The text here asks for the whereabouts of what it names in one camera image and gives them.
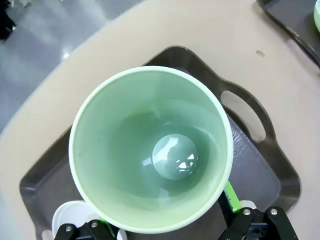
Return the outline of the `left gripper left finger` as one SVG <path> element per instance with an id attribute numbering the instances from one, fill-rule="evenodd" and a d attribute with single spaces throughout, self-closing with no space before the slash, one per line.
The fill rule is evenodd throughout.
<path id="1" fill-rule="evenodd" d="M 62 224 L 54 240 L 116 240 L 118 228 L 105 220 L 93 219 L 76 227 L 72 223 Z"/>

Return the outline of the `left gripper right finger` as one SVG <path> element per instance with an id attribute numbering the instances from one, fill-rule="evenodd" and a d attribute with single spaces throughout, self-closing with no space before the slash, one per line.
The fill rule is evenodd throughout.
<path id="1" fill-rule="evenodd" d="M 242 206 L 230 182 L 219 196 L 226 229 L 221 240 L 297 240 L 298 236 L 286 214 L 278 206 L 262 212 L 248 204 Z"/>

